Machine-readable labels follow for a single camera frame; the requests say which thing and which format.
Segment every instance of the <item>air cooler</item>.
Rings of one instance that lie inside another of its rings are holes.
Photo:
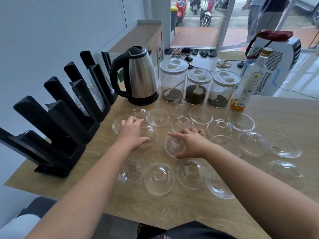
[[[257,38],[249,51],[249,56],[258,55],[261,49],[268,43],[269,40]],[[273,52],[266,62],[267,71],[265,76],[254,95],[273,96],[286,80],[289,71],[293,68],[301,53],[301,42],[298,38],[290,38],[284,42],[271,42],[268,47],[272,48]],[[240,78],[245,74],[247,66],[255,63],[256,60],[245,61]]]

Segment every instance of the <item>orange liquid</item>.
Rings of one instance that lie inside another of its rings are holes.
[[[240,111],[244,110],[245,107],[235,106],[235,104],[237,103],[237,100],[238,100],[238,99],[232,99],[231,102],[230,102],[230,107],[231,107],[232,109],[234,109],[234,110],[240,110]]]

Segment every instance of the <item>trash bin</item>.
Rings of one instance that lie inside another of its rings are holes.
[[[171,32],[172,32],[172,30],[174,30],[174,33],[175,33],[177,12],[178,12],[177,7],[171,7]]]

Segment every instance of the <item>forearm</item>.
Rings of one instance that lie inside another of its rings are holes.
[[[130,151],[114,144],[27,238],[91,238]]]
[[[205,159],[272,238],[315,238],[316,202],[216,144],[205,151]]]

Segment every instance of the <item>gold bottle cap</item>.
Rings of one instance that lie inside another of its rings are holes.
[[[269,55],[271,55],[272,50],[273,50],[272,48],[266,47],[266,48],[262,49],[260,54],[263,55],[263,56],[269,56]]]

